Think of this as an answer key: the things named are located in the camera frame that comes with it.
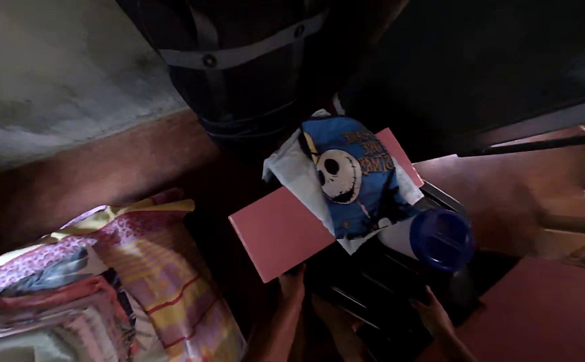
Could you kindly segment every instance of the black pole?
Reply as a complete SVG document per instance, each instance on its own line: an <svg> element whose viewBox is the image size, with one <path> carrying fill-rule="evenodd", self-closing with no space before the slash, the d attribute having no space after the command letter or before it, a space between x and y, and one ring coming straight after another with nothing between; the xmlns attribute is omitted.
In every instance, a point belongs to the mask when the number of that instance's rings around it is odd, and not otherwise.
<svg viewBox="0 0 585 362"><path fill-rule="evenodd" d="M502 155L504 153L514 152L527 152L527 151L539 151L541 149L567 147L569 145L585 144L584 136L573 136L567 138L558 138L555 140L544 140L536 142L528 142L522 144L510 144L510 145L496 145L482 149L480 151L471 151L458 154L459 157L472 157L472 156L488 156L488 155Z"/></svg>

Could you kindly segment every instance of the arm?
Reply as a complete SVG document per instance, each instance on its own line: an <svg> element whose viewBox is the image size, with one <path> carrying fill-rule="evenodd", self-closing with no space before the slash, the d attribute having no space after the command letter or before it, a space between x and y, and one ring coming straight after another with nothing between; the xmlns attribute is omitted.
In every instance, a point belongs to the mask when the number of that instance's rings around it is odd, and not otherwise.
<svg viewBox="0 0 585 362"><path fill-rule="evenodd" d="M306 266L302 265L295 275L285 274L279 277L283 301L266 332L266 338L255 341L248 346L248 355L251 361L287 361L292 348L301 302L305 294L303 276Z"/></svg>
<svg viewBox="0 0 585 362"><path fill-rule="evenodd" d="M417 310L422 323L440 346L444 356L452 362L478 362L456 336L449 315L435 298L431 288L426 286L426 292L429 294L429 305L424 305L417 300L411 300L411 305Z"/></svg>

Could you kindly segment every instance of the pink board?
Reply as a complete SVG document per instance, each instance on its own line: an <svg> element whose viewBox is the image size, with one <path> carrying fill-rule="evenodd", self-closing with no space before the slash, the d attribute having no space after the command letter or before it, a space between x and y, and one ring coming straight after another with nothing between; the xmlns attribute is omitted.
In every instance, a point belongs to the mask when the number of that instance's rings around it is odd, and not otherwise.
<svg viewBox="0 0 585 362"><path fill-rule="evenodd" d="M382 130L377 138L413 182L418 187L424 185L391 130ZM264 283L335 242L321 221L285 187L229 219Z"/></svg>

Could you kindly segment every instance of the metal rivet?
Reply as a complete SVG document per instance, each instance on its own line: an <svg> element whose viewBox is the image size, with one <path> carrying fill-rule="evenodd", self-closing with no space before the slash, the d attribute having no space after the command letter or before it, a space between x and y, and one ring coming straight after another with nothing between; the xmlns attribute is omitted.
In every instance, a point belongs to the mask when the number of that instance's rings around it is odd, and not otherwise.
<svg viewBox="0 0 585 362"><path fill-rule="evenodd" d="M212 54L205 54L203 56L203 65L207 66L208 68L216 67L216 58Z"/></svg>
<svg viewBox="0 0 585 362"><path fill-rule="evenodd" d="M305 29L306 28L305 28L305 26L303 24L297 26L297 28L294 30L294 37L296 37L296 38L300 37L303 34L303 31Z"/></svg>

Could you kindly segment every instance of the person's left hand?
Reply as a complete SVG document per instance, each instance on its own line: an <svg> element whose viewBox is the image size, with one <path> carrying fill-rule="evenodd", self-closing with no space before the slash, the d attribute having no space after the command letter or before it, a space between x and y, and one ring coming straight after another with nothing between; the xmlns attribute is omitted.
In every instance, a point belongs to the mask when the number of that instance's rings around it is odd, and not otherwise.
<svg viewBox="0 0 585 362"><path fill-rule="evenodd" d="M306 293L303 285L303 276L306 272L306 264L302 264L299 270L292 273L285 273L279 276L283 301L302 301Z"/></svg>

